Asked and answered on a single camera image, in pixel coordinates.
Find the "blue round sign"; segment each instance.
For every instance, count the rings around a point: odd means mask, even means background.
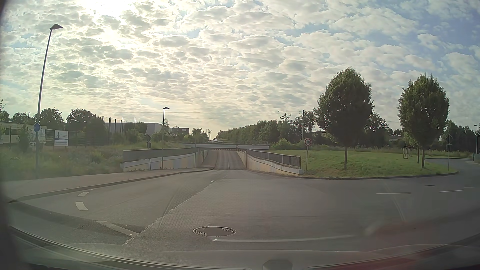
[[[33,125],[33,131],[35,131],[35,132],[39,132],[39,131],[40,131],[40,124],[39,124],[39,123],[35,123],[35,124]]]

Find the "sky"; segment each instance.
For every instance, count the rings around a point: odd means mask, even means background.
[[[449,118],[480,122],[478,0],[12,0],[1,26],[0,98],[35,112],[219,130],[316,107],[349,66],[399,128],[409,80],[432,74]]]

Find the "windshield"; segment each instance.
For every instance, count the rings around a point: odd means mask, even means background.
[[[479,12],[446,0],[9,1],[9,224],[190,266],[216,265],[192,252],[457,245],[480,233]],[[329,256],[302,266],[363,260]]]

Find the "speed limit sign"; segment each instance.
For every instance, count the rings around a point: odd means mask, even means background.
[[[305,143],[306,146],[310,146],[310,145],[312,145],[312,139],[306,138],[304,143]]]

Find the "road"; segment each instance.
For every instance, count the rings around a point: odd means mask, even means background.
[[[368,251],[480,232],[480,215],[462,214],[480,206],[480,166],[465,160],[450,160],[461,170],[453,176],[324,181],[241,170],[234,151],[210,154],[211,171],[10,203],[11,224],[65,244],[155,251]],[[202,226],[236,232],[193,232]]]

